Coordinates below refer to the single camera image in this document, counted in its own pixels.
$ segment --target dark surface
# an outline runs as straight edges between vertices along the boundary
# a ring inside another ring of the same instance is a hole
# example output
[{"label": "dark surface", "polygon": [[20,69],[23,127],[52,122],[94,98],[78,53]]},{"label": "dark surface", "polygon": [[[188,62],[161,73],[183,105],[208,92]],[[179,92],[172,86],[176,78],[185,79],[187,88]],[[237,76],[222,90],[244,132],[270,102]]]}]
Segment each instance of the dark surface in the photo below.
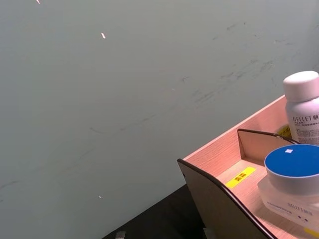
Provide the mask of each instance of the dark surface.
[{"label": "dark surface", "polygon": [[203,227],[184,185],[103,239],[115,239],[118,231],[126,231],[125,239],[203,239]]}]

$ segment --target bottle label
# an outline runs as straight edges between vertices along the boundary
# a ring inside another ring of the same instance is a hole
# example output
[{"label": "bottle label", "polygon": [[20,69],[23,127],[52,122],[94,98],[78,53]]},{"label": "bottle label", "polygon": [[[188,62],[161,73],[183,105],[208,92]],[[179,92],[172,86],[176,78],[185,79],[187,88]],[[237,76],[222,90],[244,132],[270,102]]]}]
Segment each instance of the bottle label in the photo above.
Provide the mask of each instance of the bottle label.
[{"label": "bottle label", "polygon": [[300,143],[319,145],[319,115],[292,116]]}]

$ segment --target curved wooden side panel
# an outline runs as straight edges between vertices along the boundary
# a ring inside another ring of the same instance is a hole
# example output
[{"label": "curved wooden side panel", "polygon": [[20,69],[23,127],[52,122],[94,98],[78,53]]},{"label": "curved wooden side panel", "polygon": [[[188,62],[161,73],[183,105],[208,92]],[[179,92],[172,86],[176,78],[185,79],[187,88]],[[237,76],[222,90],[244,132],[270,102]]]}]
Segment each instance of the curved wooden side panel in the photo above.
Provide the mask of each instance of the curved wooden side panel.
[{"label": "curved wooden side panel", "polygon": [[206,227],[217,238],[277,238],[215,177],[182,159],[178,164]]}]

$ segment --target white bottle cap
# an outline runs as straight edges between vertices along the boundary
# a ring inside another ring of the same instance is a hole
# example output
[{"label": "white bottle cap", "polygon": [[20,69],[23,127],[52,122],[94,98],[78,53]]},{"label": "white bottle cap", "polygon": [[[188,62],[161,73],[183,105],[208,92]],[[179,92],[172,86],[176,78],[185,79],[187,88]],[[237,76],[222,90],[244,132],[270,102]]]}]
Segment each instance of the white bottle cap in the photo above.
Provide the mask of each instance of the white bottle cap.
[{"label": "white bottle cap", "polygon": [[319,97],[319,74],[316,71],[301,71],[284,79],[287,101],[303,102]]}]

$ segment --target blue-lidded jar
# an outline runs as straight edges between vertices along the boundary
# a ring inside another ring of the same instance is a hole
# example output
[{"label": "blue-lidded jar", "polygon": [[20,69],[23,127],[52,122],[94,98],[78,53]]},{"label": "blue-lidded jar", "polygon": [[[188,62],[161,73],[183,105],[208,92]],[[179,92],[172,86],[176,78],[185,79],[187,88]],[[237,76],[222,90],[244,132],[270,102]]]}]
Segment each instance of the blue-lidded jar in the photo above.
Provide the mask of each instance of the blue-lidded jar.
[{"label": "blue-lidded jar", "polygon": [[319,195],[319,146],[294,144],[269,153],[265,167],[271,184],[279,191]]}]

